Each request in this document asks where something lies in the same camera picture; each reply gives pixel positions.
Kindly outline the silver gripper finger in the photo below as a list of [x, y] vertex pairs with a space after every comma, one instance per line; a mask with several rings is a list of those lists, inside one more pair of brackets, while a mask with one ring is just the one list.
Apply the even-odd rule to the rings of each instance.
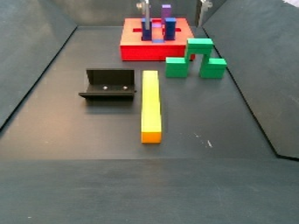
[[200, 16], [199, 16], [199, 25], [203, 25], [204, 13], [212, 7], [211, 0], [200, 0]]
[[136, 4], [136, 8], [141, 11], [144, 15], [144, 28], [149, 29], [149, 0], [140, 0], [140, 2]]

